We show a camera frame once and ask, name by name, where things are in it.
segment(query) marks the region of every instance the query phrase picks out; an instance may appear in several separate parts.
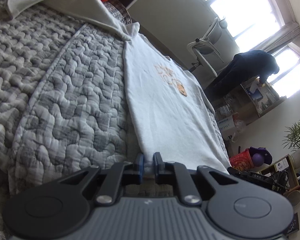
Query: cardboard box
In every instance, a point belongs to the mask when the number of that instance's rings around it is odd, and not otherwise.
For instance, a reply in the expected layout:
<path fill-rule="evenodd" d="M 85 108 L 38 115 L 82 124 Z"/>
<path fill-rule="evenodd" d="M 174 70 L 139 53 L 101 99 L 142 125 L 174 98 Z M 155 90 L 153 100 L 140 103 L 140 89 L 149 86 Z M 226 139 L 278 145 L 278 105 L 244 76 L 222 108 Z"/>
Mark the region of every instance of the cardboard box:
<path fill-rule="evenodd" d="M 232 115 L 217 122 L 219 130 L 224 140 L 231 140 L 237 134 Z"/>

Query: white chair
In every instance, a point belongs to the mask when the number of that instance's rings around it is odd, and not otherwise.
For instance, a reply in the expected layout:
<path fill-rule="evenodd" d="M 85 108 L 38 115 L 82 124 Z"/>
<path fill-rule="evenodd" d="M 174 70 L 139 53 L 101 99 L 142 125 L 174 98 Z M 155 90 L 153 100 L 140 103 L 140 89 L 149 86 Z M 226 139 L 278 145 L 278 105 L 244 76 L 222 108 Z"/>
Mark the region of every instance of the white chair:
<path fill-rule="evenodd" d="M 214 52 L 223 62 L 222 58 L 220 57 L 220 52 L 217 50 L 214 44 L 220 39 L 222 35 L 222 29 L 226 28 L 226 19 L 224 18 L 220 20 L 218 17 L 216 17 L 203 37 L 201 37 L 200 39 L 197 38 L 194 42 L 191 42 L 187 45 L 188 51 L 198 60 L 197 63 L 193 63 L 193 67 L 189 69 L 190 72 L 194 71 L 199 65 L 203 65 L 208 66 L 208 68 L 212 72 L 212 75 L 214 75 L 215 77 L 218 76 L 213 67 L 204 58 L 204 55 L 208 55 Z"/>

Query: black jacket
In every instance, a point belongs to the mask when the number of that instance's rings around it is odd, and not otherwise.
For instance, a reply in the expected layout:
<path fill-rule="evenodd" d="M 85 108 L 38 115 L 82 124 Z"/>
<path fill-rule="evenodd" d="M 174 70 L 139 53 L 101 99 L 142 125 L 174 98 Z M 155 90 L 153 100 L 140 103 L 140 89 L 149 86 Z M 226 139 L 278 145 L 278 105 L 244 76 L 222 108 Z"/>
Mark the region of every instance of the black jacket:
<path fill-rule="evenodd" d="M 242 71 L 246 75 L 246 80 L 260 76 L 260 83 L 263 84 L 271 74 L 279 71 L 275 58 L 262 50 L 251 50 L 239 53 L 234 57 L 244 59 L 246 65 Z"/>

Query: gray quilted blanket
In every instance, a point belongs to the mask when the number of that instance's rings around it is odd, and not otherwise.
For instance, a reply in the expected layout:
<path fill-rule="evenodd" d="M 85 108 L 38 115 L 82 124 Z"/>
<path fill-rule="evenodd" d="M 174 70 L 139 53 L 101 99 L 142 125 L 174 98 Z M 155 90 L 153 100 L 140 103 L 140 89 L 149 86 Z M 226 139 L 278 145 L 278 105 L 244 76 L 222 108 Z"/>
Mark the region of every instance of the gray quilted blanket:
<path fill-rule="evenodd" d="M 6 2 L 0 0 L 0 210 L 4 173 L 13 195 L 126 158 L 123 42 L 40 4 L 10 20 Z M 106 7 L 130 23 L 115 3 Z"/>

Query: green plant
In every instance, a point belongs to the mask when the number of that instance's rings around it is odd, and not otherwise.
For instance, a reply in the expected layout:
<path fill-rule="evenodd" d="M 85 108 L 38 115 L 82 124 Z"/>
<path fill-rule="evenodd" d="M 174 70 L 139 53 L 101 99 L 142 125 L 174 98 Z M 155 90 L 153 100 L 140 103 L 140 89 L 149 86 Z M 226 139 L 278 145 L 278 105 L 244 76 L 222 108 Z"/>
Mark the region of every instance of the green plant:
<path fill-rule="evenodd" d="M 300 148 L 300 120 L 297 123 L 293 123 L 292 126 L 286 127 L 288 134 L 285 136 L 283 145 L 285 147 L 293 148 L 294 151 Z"/>

